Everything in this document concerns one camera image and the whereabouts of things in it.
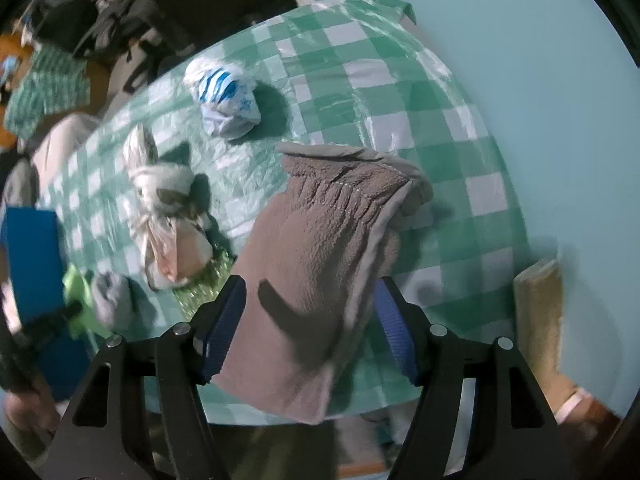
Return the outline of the left hand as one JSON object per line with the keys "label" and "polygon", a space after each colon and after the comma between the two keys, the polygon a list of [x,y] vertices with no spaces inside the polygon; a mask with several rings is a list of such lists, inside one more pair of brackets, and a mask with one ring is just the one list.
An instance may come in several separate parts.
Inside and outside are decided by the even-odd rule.
{"label": "left hand", "polygon": [[17,429],[37,436],[51,437],[61,420],[48,389],[9,392],[4,400],[4,412]]}

